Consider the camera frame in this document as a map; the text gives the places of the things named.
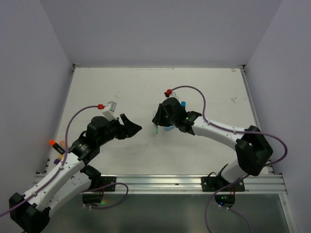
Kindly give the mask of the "blue translucent pen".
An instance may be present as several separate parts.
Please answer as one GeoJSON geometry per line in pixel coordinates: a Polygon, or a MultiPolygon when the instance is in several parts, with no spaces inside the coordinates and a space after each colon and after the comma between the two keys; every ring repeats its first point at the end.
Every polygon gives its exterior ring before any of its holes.
{"type": "Polygon", "coordinates": [[[175,126],[169,126],[169,127],[165,127],[164,129],[166,130],[166,131],[170,131],[170,130],[172,130],[172,129],[174,129],[175,128],[175,126]]]}

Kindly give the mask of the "green translucent pen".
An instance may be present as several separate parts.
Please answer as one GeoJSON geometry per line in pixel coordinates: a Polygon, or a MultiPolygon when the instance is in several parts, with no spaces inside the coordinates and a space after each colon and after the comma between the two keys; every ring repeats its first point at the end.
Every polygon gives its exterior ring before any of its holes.
{"type": "Polygon", "coordinates": [[[153,125],[153,133],[158,134],[158,126],[155,124],[153,125]]]}

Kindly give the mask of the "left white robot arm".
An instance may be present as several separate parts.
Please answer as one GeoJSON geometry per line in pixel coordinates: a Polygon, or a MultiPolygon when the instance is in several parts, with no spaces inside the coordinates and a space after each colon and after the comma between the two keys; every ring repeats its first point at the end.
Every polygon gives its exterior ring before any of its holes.
{"type": "Polygon", "coordinates": [[[103,184],[101,173],[89,165],[100,147],[113,139],[130,138],[141,129],[124,114],[112,119],[94,117],[53,170],[24,194],[10,197],[10,218],[27,233],[42,232],[60,206],[78,193],[97,190],[103,184]]]}

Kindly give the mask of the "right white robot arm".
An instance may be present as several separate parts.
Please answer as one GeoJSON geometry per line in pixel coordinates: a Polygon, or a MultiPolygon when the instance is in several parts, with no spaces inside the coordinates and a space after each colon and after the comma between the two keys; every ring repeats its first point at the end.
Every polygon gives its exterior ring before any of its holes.
{"type": "Polygon", "coordinates": [[[235,161],[226,164],[215,177],[206,181],[215,189],[226,191],[245,175],[258,176],[273,154],[272,147],[258,127],[236,129],[218,126],[199,112],[186,111],[173,97],[159,104],[152,122],[157,126],[175,126],[183,133],[212,139],[236,152],[235,161]]]}

